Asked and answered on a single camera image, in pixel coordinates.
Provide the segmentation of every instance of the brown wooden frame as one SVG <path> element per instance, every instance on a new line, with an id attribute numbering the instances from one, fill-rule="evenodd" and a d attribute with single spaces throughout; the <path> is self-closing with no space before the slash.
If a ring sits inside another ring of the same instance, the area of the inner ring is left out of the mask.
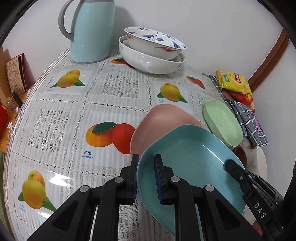
<path id="1" fill-rule="evenodd" d="M 253 76 L 249 79 L 248 83 L 252 91 L 258 88 L 258 86 L 266 79 L 270 72 L 274 69 L 278 61 L 283 56 L 290 38 L 285 30 L 282 30 L 276 44 L 264 60 L 263 64 L 257 69 Z"/>

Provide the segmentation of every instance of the teal plate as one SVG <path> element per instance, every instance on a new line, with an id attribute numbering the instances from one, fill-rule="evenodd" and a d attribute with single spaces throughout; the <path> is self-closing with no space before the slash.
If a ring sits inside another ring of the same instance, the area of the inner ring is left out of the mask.
<path id="1" fill-rule="evenodd" d="M 175 233 L 174 206 L 159 204 L 154 174 L 154 155 L 161 154 L 163 164 L 191 185 L 213 185 L 240 213 L 245 208 L 239 184 L 223 168 L 237 156 L 209 131 L 194 125 L 183 125 L 167 133 L 149 146 L 138 164 L 137 185 L 148 211 L 171 233 Z"/>

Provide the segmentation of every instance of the green dish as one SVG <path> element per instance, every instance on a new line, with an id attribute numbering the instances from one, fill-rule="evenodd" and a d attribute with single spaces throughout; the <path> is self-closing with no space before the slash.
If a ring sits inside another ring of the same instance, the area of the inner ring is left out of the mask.
<path id="1" fill-rule="evenodd" d="M 213 185 L 240 213 L 245 208 L 239 183 L 223 168 L 224 161 L 238 157 L 209 131 L 194 125 L 182 125 L 150 145 L 137 168 L 138 194 L 148 211 L 168 231 L 175 232 L 173 205 L 162 206 L 157 196 L 154 155 L 160 154 L 165 166 L 191 185 Z"/>
<path id="2" fill-rule="evenodd" d="M 211 132 L 230 148 L 236 147 L 244 135 L 231 110 L 219 100 L 206 102 L 203 115 Z"/>

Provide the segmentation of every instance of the gray checkered cloth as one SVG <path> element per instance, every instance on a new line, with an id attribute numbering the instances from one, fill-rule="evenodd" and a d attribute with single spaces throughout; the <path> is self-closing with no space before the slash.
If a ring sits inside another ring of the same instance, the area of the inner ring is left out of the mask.
<path id="1" fill-rule="evenodd" d="M 216 86 L 225 104 L 230 108 L 239 122 L 244 136 L 249 137 L 253 146 L 266 146 L 268 144 L 267 138 L 258 122 L 254 113 L 244 104 L 237 101 L 230 101 L 223 95 L 216 77 L 210 75 L 213 84 Z"/>

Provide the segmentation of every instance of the pink plate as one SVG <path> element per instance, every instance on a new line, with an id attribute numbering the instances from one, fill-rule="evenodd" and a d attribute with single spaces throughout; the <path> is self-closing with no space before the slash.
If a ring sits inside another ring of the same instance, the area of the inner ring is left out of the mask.
<path id="1" fill-rule="evenodd" d="M 196 125 L 205 128 L 197 119 L 175 105 L 154 106 L 132 136 L 131 154 L 141 156 L 151 144 L 181 125 Z"/>

